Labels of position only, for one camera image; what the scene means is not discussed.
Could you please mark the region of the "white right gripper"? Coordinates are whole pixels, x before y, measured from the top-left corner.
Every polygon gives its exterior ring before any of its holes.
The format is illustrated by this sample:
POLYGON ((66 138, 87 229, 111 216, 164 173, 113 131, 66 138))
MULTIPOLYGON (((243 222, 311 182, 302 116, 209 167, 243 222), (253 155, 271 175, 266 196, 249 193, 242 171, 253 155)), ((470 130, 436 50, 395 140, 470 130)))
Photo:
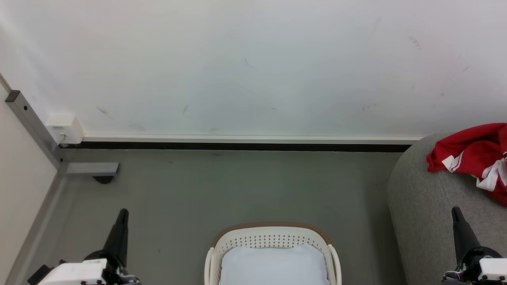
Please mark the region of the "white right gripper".
POLYGON ((507 259, 489 247, 480 247, 458 206, 452 208, 457 267, 444 273, 442 285, 505 285, 507 259))

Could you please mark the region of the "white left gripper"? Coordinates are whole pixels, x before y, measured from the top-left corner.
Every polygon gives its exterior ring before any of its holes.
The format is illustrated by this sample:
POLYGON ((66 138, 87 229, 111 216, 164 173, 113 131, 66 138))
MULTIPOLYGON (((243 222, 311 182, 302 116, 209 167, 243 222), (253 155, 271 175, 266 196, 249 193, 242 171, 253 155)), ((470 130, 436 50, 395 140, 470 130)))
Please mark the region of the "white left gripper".
POLYGON ((56 267, 43 264, 27 280, 29 285, 141 285, 126 272, 129 211, 121 209, 103 250, 95 251, 81 263, 61 260, 56 267))

